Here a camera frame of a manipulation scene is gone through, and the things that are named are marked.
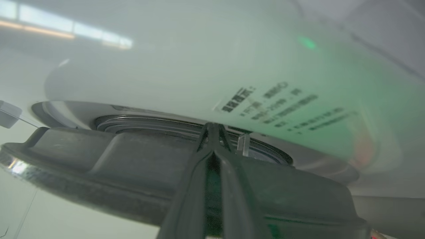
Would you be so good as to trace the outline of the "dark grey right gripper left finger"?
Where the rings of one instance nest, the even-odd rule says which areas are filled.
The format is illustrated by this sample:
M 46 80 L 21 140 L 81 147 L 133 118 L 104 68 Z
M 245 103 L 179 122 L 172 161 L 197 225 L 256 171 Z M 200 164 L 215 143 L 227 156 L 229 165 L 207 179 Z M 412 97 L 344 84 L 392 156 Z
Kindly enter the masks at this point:
M 209 160 L 208 137 L 213 124 L 203 126 L 190 155 L 170 209 L 160 227 L 158 239 L 204 239 L 206 237 Z

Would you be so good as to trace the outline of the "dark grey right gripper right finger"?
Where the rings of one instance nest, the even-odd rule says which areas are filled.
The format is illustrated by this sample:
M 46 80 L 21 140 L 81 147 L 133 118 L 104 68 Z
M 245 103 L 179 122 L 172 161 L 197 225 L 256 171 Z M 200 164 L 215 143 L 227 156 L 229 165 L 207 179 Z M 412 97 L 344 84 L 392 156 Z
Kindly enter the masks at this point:
M 214 124 L 217 143 L 214 154 L 219 161 L 221 182 L 223 238 L 271 239 L 267 223 L 250 186 L 243 162 L 248 158 L 237 153 L 221 124 Z

